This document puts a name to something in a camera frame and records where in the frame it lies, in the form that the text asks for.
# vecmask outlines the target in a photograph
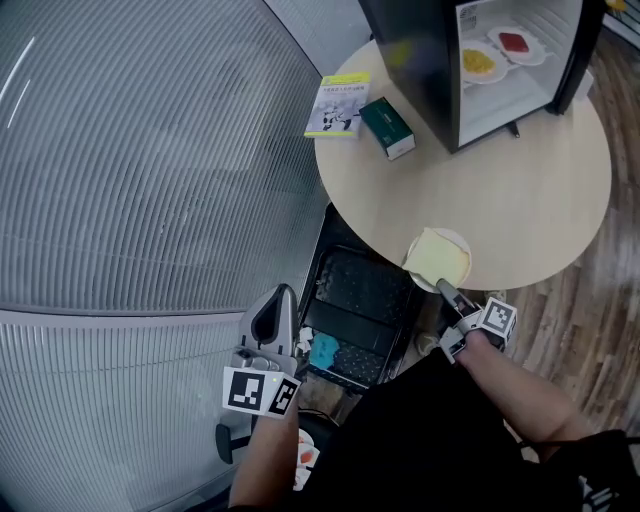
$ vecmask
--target cheese slice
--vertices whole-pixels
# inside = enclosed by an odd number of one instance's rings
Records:
[[[457,287],[467,275],[469,254],[433,229],[425,228],[402,268],[420,275],[431,286],[446,279]]]

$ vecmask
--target plate with red food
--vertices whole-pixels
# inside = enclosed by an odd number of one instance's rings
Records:
[[[523,66],[539,66],[547,57],[540,41],[517,27],[495,27],[489,31],[489,39],[511,62]]]

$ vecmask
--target book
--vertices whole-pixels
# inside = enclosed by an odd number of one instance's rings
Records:
[[[416,147],[411,128],[385,97],[360,109],[364,123],[371,129],[387,158],[395,160]]]
[[[305,137],[357,137],[369,83],[369,73],[323,77]]]

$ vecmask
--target person's left arm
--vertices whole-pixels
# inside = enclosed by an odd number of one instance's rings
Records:
[[[292,492],[298,458],[298,398],[283,419],[261,417],[238,467],[229,507],[271,508]]]

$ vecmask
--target wooden floor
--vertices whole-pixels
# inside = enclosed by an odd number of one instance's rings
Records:
[[[612,156],[612,190],[602,226],[584,254],[555,276],[511,290],[517,338],[508,353],[576,401],[596,429],[640,435],[640,52],[603,29],[591,62],[590,97]],[[425,304],[429,329],[437,301]],[[343,419],[355,403],[322,379],[303,386],[303,404]],[[640,448],[632,449],[640,467]]]

